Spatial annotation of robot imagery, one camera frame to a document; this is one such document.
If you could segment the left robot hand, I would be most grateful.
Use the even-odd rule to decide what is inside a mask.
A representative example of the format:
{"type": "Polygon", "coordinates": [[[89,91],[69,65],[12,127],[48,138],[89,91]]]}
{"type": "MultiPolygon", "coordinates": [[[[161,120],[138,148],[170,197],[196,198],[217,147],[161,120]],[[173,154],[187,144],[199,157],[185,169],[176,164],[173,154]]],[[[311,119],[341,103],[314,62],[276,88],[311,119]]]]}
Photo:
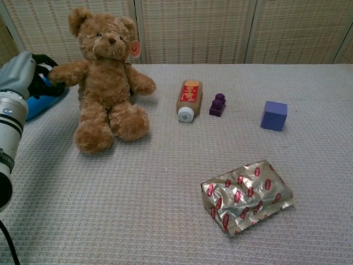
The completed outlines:
{"type": "Polygon", "coordinates": [[[55,67],[58,64],[45,54],[21,52],[1,68],[1,91],[15,92],[24,99],[41,96],[59,97],[65,91],[65,84],[46,84],[43,77],[49,79],[49,70],[42,66],[55,67]]]}

